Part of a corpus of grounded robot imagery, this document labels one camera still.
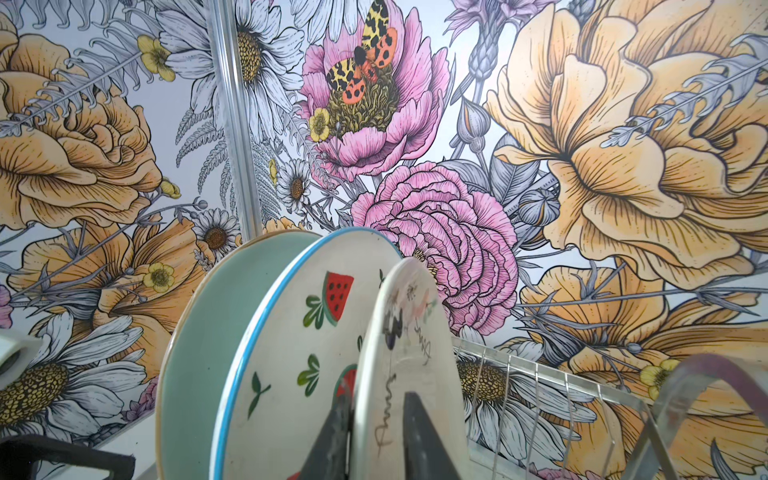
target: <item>wall mural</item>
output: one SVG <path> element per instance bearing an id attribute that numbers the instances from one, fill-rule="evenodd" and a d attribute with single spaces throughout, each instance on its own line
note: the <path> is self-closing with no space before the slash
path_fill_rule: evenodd
<path id="1" fill-rule="evenodd" d="M 96 445 L 152 411 L 185 303 L 241 243 L 207 13 L 0 5 L 0 326 L 43 339 L 0 435 Z M 762 0 L 235 5 L 267 230 L 377 229 L 454 334 L 648 404 L 688 356 L 768 358 Z M 530 379 L 457 362 L 479 445 L 557 478 L 570 436 L 567 476 L 598 480 L 615 438 L 620 478 L 635 411 L 544 386 L 539 412 Z M 716 384 L 671 453 L 765 480 L 766 449 Z"/>

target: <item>yellow leopard-print wing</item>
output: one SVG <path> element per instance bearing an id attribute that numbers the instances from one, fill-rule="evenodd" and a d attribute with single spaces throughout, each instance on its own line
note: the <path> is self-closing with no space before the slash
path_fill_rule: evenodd
<path id="1" fill-rule="evenodd" d="M 332 66 L 326 74 L 331 90 L 343 91 L 355 77 L 355 59 L 347 58 Z"/>
<path id="2" fill-rule="evenodd" d="M 373 0 L 368 10 L 366 26 L 362 30 L 362 47 L 368 51 L 379 44 L 389 27 L 389 10 L 384 0 Z"/>

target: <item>black object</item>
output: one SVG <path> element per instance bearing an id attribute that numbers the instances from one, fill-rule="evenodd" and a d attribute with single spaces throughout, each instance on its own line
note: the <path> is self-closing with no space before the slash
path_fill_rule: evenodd
<path id="1" fill-rule="evenodd" d="M 296 480 L 347 480 L 352 393 L 346 383 L 343 388 Z M 461 480 L 416 392 L 406 393 L 403 413 L 406 480 Z"/>
<path id="2" fill-rule="evenodd" d="M 392 319 L 392 329 L 389 328 L 389 319 Z M 392 311 L 386 313 L 384 319 L 384 340 L 386 341 L 386 347 L 390 350 L 395 348 L 395 341 L 402 336 L 402 308 L 400 309 L 399 318 L 395 318 L 392 315 Z"/>
<path id="3" fill-rule="evenodd" d="M 297 480 L 344 480 L 346 478 L 347 435 L 352 428 L 352 391 L 346 380 L 342 394 L 337 396 L 333 407 L 312 445 L 310 455 Z"/>
<path id="4" fill-rule="evenodd" d="M 406 392 L 402 447 L 406 480 L 461 480 L 416 392 Z"/>
<path id="5" fill-rule="evenodd" d="M 136 459 L 129 455 L 94 450 L 43 435 L 0 439 L 0 480 L 32 480 L 39 460 L 108 470 L 109 476 L 104 480 L 131 480 L 136 466 Z"/>

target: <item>watermelon slice illustration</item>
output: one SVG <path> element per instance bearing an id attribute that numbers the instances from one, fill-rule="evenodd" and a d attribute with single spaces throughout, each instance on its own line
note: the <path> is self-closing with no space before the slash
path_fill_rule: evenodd
<path id="1" fill-rule="evenodd" d="M 326 311 L 328 321 L 334 326 L 341 320 L 344 306 L 349 299 L 349 290 L 355 279 L 349 275 L 340 273 L 326 273 L 326 281 L 323 284 L 323 308 Z"/>
<path id="2" fill-rule="evenodd" d="M 333 390 L 334 395 L 333 398 L 336 399 L 336 397 L 340 397 L 344 395 L 344 382 L 349 386 L 349 390 L 351 392 L 355 391 L 355 378 L 357 377 L 357 364 L 353 363 L 352 365 L 346 367 L 343 372 L 341 372 L 341 375 L 339 376 L 339 381 L 336 382 L 336 388 Z"/>

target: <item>yellow-orange rose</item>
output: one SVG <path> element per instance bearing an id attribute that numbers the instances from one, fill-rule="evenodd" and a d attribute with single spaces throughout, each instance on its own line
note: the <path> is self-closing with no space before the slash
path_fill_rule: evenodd
<path id="1" fill-rule="evenodd" d="M 768 251 L 764 86 L 727 109 L 726 92 L 705 118 L 678 113 L 623 147 L 601 144 L 667 95 L 699 91 L 683 85 L 709 61 L 752 53 L 730 43 L 766 17 L 761 0 L 609 0 L 583 27 L 549 5 L 520 31 L 485 106 L 520 144 L 496 155 L 546 160 L 560 182 L 560 217 L 544 228 L 554 247 L 618 256 L 685 289 L 753 271 L 742 247 Z"/>
<path id="2" fill-rule="evenodd" d="M 642 296 L 613 302 L 551 306 L 548 316 L 579 325 L 532 321 L 546 334 L 531 333 L 533 340 L 545 343 L 543 360 L 566 372 L 596 382 L 629 388 L 652 404 L 669 371 L 679 361 L 697 353 L 716 353 L 749 361 L 766 359 L 768 320 L 754 323 L 727 323 L 738 312 L 717 304 L 705 305 L 693 299 L 670 311 L 661 292 L 662 280 L 645 281 L 620 262 L 621 271 L 611 268 L 581 270 L 566 266 L 551 268 L 536 285 L 520 292 L 523 304 L 584 300 L 584 286 L 603 286 L 606 296 Z M 725 300 L 741 306 L 754 306 L 755 293 L 729 293 Z M 535 318 L 535 307 L 525 309 Z M 571 444 L 568 469 L 580 475 L 598 472 L 611 447 L 611 433 L 621 433 L 621 446 L 611 454 L 607 477 L 618 480 L 643 429 L 633 409 L 598 402 L 588 403 L 597 420 L 576 423 L 581 440 Z M 688 412 L 670 454 L 681 477 L 717 477 L 710 459 L 710 445 L 717 440 L 728 465 L 738 473 L 754 474 L 754 467 L 768 461 L 768 428 L 752 409 L 728 386 L 716 383 L 705 390 Z"/>
<path id="3" fill-rule="evenodd" d="M 160 220 L 156 215 L 153 221 Z M 52 313 L 65 309 L 75 318 L 73 338 L 78 339 L 97 326 L 116 317 L 130 315 L 132 326 L 144 329 L 141 338 L 123 355 L 145 349 L 138 363 L 147 369 L 151 379 L 160 372 L 170 335 L 184 311 L 205 270 L 195 257 L 212 263 L 214 255 L 205 242 L 197 241 L 192 222 L 173 220 L 163 230 L 159 226 L 137 227 L 129 237 L 118 233 L 116 225 L 86 226 L 84 250 L 102 243 L 93 253 L 69 266 L 50 279 L 45 292 L 38 287 L 27 295 L 39 297 L 40 305 L 59 300 L 48 307 Z M 80 243 L 82 229 L 70 230 L 71 240 Z M 54 272 L 69 263 L 69 243 L 64 235 L 27 245 L 22 257 L 22 270 L 30 273 L 11 275 L 8 285 L 22 290 L 33 285 L 42 269 Z M 61 297 L 61 290 L 66 297 Z"/>
<path id="4" fill-rule="evenodd" d="M 66 67 L 69 57 L 45 37 L 17 36 L 0 14 L 0 118 L 25 113 L 46 82 L 64 80 L 55 68 L 84 74 Z M 99 93 L 92 108 L 85 102 L 81 112 L 49 115 L 31 130 L 22 125 L 19 136 L 0 127 L 0 225 L 63 227 L 81 218 L 107 227 L 136 219 L 149 204 L 139 193 L 157 188 L 162 175 L 142 107 L 129 107 L 119 93 Z"/>

